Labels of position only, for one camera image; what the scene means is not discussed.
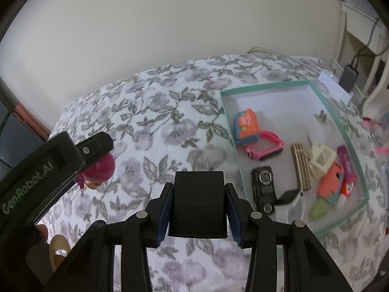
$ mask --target floral bedspread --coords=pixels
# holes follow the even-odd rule
[[[115,174],[97,190],[70,189],[43,218],[50,237],[64,235],[73,246],[97,219],[123,221],[159,196],[177,170],[224,172],[244,197],[228,123],[221,107],[222,89],[254,83],[312,80],[334,105],[365,170],[369,204],[320,238],[354,291],[375,276],[382,251],[386,210],[379,161],[357,109],[331,98],[318,82],[325,64],[310,57],[262,53],[224,55],[150,69],[115,81],[69,104],[51,136],[67,131],[75,143],[105,131],[114,139]],[[224,240],[166,237],[149,249],[153,291],[243,291],[250,250],[231,236]],[[283,261],[278,291],[283,291]],[[121,290],[120,247],[116,249],[114,290]]]

